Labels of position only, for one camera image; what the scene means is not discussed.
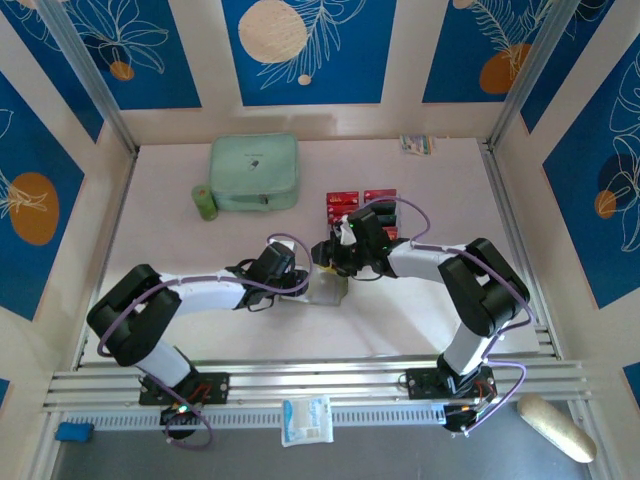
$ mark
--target green cup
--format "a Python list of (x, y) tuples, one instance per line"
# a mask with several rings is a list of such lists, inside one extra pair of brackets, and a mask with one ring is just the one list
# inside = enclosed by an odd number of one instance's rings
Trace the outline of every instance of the green cup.
[(218, 216), (218, 209), (211, 195), (211, 187), (209, 185), (196, 185), (191, 190), (191, 198), (196, 204), (200, 217), (210, 222)]

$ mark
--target white package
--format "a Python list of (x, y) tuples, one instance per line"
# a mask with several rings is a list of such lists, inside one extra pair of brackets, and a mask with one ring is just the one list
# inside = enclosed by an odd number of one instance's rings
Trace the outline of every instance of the white package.
[(333, 418), (328, 396), (282, 402), (282, 446), (333, 443)]

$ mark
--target gray floor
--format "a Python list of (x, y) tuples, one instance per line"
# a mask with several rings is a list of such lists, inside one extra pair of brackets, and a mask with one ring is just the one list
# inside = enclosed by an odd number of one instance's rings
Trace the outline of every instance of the gray floor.
[(336, 428), (333, 444), (282, 448), (280, 431), (221, 430), (208, 451), (170, 447), (158, 432), (96, 432), (65, 444), (54, 479), (584, 479), (575, 463), (507, 405), (470, 438), (442, 427)]

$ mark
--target red box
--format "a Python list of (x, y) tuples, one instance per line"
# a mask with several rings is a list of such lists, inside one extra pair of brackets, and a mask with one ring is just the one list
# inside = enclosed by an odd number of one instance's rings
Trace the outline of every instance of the red box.
[(345, 215), (353, 213), (358, 209), (358, 205), (327, 205), (327, 214)]
[(389, 240), (397, 240), (398, 239), (398, 227), (383, 227), (384, 231), (389, 235)]
[(397, 195), (398, 191), (395, 188), (387, 188), (383, 190), (365, 190), (364, 201), (370, 202), (371, 200), (375, 200), (379, 197), (396, 197)]
[(358, 192), (329, 192), (327, 193), (327, 205), (358, 205), (360, 203)]

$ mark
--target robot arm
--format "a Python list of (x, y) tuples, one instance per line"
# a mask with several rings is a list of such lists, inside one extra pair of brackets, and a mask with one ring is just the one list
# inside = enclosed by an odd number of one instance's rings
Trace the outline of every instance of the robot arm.
[(375, 213), (361, 209), (334, 227), (329, 240), (313, 250), (314, 262), (354, 277), (365, 266), (382, 276), (414, 277), (443, 283), (462, 323), (438, 359), (438, 394), (459, 397), (480, 374), (483, 354), (494, 337), (521, 310), (518, 301), (464, 251), (488, 265), (527, 302), (529, 292), (507, 261), (486, 239), (455, 248), (412, 245), (407, 239), (389, 240)]
[[(306, 271), (295, 269), (293, 251), (280, 242), (269, 244), (256, 260), (243, 260), (234, 267), (198, 277), (158, 273), (149, 265), (138, 265), (91, 309), (87, 322), (102, 338), (132, 302), (162, 286), (123, 318), (108, 337), (106, 347), (119, 365), (135, 365), (174, 388), (187, 377), (197, 376), (193, 365), (161, 340), (174, 317), (212, 309), (255, 311), (254, 307), (264, 300), (273, 304), (276, 293), (241, 282), (286, 289), (300, 285), (306, 276)], [(301, 288), (289, 295), (304, 291)]]
[[(491, 369), (483, 364), (488, 346), (521, 309), (513, 294), (495, 279), (486, 280), (487, 272), (470, 257), (489, 266), (529, 300), (522, 281), (488, 240), (455, 248), (412, 245), (407, 239), (391, 241), (370, 208), (343, 217), (330, 238), (312, 249), (312, 257), (315, 264), (341, 276), (354, 277), (368, 266), (380, 276), (422, 278), (446, 286), (462, 323), (439, 356), (437, 368), (407, 371), (412, 399), (473, 398), (474, 383), (491, 376)], [(182, 353), (161, 340), (171, 319), (210, 309), (257, 311), (255, 307), (265, 300), (271, 302), (268, 308), (276, 293), (304, 294), (307, 275), (295, 269), (293, 250), (279, 242), (268, 245), (256, 260), (197, 277), (157, 273), (149, 265), (139, 265), (91, 309), (87, 322), (100, 338), (108, 337), (105, 345), (119, 365), (135, 365), (193, 401), (203, 385), (210, 388), (208, 382), (214, 380), (200, 374)], [(143, 297), (144, 305), (132, 310), (131, 305)], [(140, 403), (172, 405), (173, 398), (161, 392), (153, 377), (144, 379)], [(228, 385), (228, 375), (220, 381)], [(144, 397), (145, 390), (152, 392)], [(456, 429), (476, 418), (474, 412), (454, 417), (457, 423), (452, 428)]]

